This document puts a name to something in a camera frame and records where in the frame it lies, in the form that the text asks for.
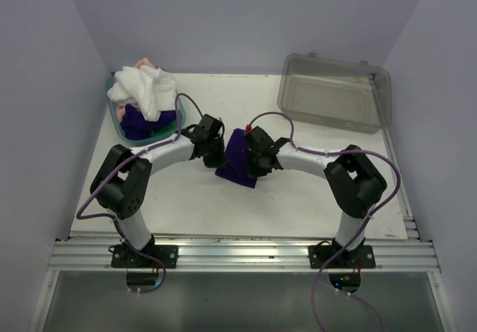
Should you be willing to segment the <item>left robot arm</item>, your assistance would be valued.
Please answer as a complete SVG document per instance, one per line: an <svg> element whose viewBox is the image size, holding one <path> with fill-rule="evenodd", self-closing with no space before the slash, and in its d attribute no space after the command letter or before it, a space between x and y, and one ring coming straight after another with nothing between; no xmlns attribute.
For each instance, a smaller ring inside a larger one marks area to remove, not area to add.
<svg viewBox="0 0 477 332"><path fill-rule="evenodd" d="M153 236L141 213L150 177L178 163L201 159L207 168L224 168L224 124L210 115L183 128L168 139L135 149L113 146L90 186L89 200L96 200L112 219L124 242L128 257L137 266L153 262Z"/></svg>

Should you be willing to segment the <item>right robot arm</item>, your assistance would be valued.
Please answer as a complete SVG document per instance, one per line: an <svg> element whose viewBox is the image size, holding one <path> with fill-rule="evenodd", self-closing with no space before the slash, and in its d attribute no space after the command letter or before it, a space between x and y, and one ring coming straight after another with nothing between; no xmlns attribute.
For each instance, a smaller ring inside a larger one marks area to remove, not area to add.
<svg viewBox="0 0 477 332"><path fill-rule="evenodd" d="M318 155L310 149L296 148L288 138L276 141L260 127L244 135L247 173L264 177L274 170L291 170L326 180L341 209L341 220L333 238L332 258L339 266L350 266L358 259L364 233L358 229L368 213L381 200L388 185L365 154L333 151Z"/></svg>

